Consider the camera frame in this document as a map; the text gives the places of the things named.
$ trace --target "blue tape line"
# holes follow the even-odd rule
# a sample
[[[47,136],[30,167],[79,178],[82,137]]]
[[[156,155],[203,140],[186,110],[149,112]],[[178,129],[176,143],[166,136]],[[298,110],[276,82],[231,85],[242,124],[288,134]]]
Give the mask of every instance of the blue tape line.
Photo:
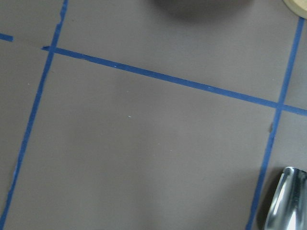
[[[14,37],[10,36],[10,35],[6,35],[6,34],[1,34],[0,33],[0,39],[8,41],[8,42],[12,42],[14,40]]]
[[[30,117],[29,117],[29,120],[28,120],[26,131],[24,133],[24,138],[23,138],[20,150],[19,150],[18,159],[17,159],[17,163],[16,163],[16,166],[15,166],[15,171],[14,171],[14,175],[13,175],[13,182],[12,182],[10,190],[8,192],[4,211],[3,211],[1,218],[0,218],[0,230],[4,229],[5,220],[6,220],[6,217],[8,215],[8,212],[9,212],[9,208],[10,208],[10,205],[11,205],[13,193],[14,193],[15,186],[16,186],[16,182],[17,182],[17,179],[18,179],[18,175],[19,175],[19,172],[20,172],[20,168],[21,168],[23,159],[24,159],[24,154],[25,154],[25,151],[26,151],[26,148],[27,148],[27,145],[28,145],[30,135],[31,135],[31,131],[32,131],[33,123],[34,123],[35,116],[36,116],[36,113],[37,113],[37,110],[38,110],[38,106],[39,106],[39,103],[40,103],[40,99],[42,97],[44,84],[46,82],[48,71],[50,69],[52,59],[53,59],[53,56],[54,56],[54,50],[56,48],[56,45],[57,45],[57,42],[58,42],[58,39],[59,39],[59,35],[60,35],[61,29],[62,29],[63,21],[64,21],[64,18],[65,18],[65,13],[66,13],[66,10],[67,10],[67,5],[68,5],[68,0],[64,0],[64,3],[62,5],[62,9],[61,9],[61,12],[60,12],[61,21],[60,21],[60,23],[57,24],[54,35],[53,35],[50,50],[49,50],[49,53],[48,53],[48,56],[47,56],[47,59],[46,59],[46,63],[45,63],[45,67],[44,67],[44,71],[43,71],[43,74],[42,74],[42,78],[40,80],[40,83],[39,83],[39,86],[38,86],[38,89],[37,89],[37,92],[36,92],[35,100],[34,100],[33,107],[32,107],[31,113],[30,113]]]
[[[246,225],[246,230],[251,230],[254,219],[255,219],[255,215],[256,215],[256,212],[257,212],[257,208],[258,208],[258,204],[259,204],[259,200],[260,200],[260,195],[261,195],[261,191],[262,191],[262,186],[263,186],[265,174],[266,174],[266,171],[267,171],[267,168],[268,168],[268,164],[269,164],[269,161],[270,161],[270,156],[271,156],[271,152],[272,152],[272,148],[273,148],[274,139],[275,139],[275,135],[276,135],[276,132],[277,132],[278,124],[279,124],[279,121],[280,121],[282,109],[285,109],[285,108],[289,109],[289,107],[290,107],[290,106],[284,106],[283,104],[284,104],[284,101],[285,101],[285,98],[286,98],[287,89],[288,89],[288,86],[289,86],[289,82],[290,82],[290,78],[291,78],[291,74],[292,74],[292,70],[293,70],[293,66],[294,66],[294,62],[295,62],[295,57],[296,57],[296,54],[297,54],[298,45],[299,45],[299,41],[300,41],[300,38],[301,38],[302,30],[303,30],[303,25],[304,25],[304,19],[300,17],[298,19],[292,49],[291,49],[291,52],[290,52],[288,65],[287,65],[282,89],[281,89],[279,100],[278,100],[278,105],[276,107],[275,116],[274,116],[274,119],[273,119],[272,131],[269,135],[269,139],[268,139],[267,146],[266,146],[266,149],[265,149],[262,165],[261,165],[261,168],[260,168],[260,174],[259,174],[259,177],[258,177],[257,186],[256,186],[256,190],[255,190],[255,193],[254,193],[252,205],[251,205],[251,208],[250,208],[250,216],[249,216],[249,219],[248,219],[248,223]]]
[[[48,47],[48,46],[42,47],[42,50],[48,51],[49,49],[50,49],[50,47]],[[157,73],[157,72],[153,72],[153,71],[150,71],[150,70],[125,65],[125,64],[117,63],[117,62],[114,62],[114,61],[110,61],[110,60],[106,60],[106,59],[102,59],[102,58],[98,58],[98,57],[92,57],[92,56],[89,56],[89,55],[69,51],[69,50],[66,50],[66,49],[56,48],[55,53],[65,55],[65,56],[69,56],[69,57],[72,57],[72,58],[84,59],[84,60],[87,60],[87,61],[90,61],[90,62],[93,62],[93,63],[96,63],[96,64],[109,66],[109,67],[112,67],[112,68],[121,69],[121,70],[125,70],[125,71],[128,71],[128,72],[141,74],[141,75],[144,75],[144,76],[147,76],[147,77],[156,78],[156,79],[176,83],[176,84],[179,84],[179,85],[192,87],[194,89],[213,92],[213,93],[216,93],[216,94],[220,94],[220,95],[224,95],[224,96],[228,96],[228,97],[232,97],[232,98],[237,98],[237,99],[240,99],[240,100],[243,100],[243,101],[265,105],[265,106],[268,106],[268,107],[271,107],[271,108],[276,108],[276,106],[277,106],[276,102],[261,99],[261,98],[258,98],[258,97],[253,97],[253,96],[249,96],[249,95],[246,95],[246,94],[243,94],[243,93],[233,92],[233,91],[217,88],[217,87],[214,87],[214,86],[211,86],[211,85],[201,84],[201,83],[197,83],[197,82],[194,82],[194,81],[169,76],[169,75],[166,75],[166,74]]]
[[[290,106],[290,105],[283,105],[283,110],[285,110],[287,112],[294,113],[294,114],[307,116],[307,110],[300,109],[300,108],[297,108],[297,107],[293,107],[293,106]]]

